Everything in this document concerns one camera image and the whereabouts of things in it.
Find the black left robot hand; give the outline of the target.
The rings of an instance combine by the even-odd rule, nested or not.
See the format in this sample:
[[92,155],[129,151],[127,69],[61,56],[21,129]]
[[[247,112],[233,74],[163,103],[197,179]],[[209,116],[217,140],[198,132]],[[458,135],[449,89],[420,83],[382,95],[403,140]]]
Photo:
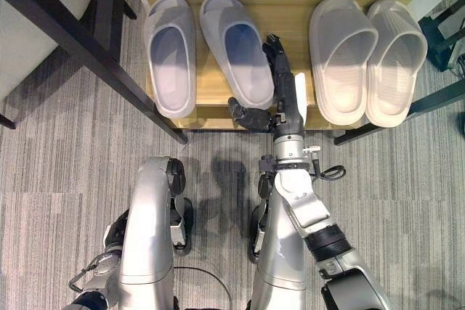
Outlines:
[[106,250],[115,246],[124,244],[126,224],[129,215],[129,209],[125,210],[109,227],[104,237],[104,247]]

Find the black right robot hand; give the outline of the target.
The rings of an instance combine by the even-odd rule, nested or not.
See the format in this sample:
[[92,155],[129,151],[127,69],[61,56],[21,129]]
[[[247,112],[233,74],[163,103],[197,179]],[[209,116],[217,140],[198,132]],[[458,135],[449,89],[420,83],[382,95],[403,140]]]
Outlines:
[[231,117],[249,131],[272,132],[274,139],[293,134],[303,136],[304,118],[298,108],[296,79],[280,38],[273,33],[268,34],[262,50],[271,68],[277,112],[271,114],[267,110],[244,107],[231,97],[228,99]]

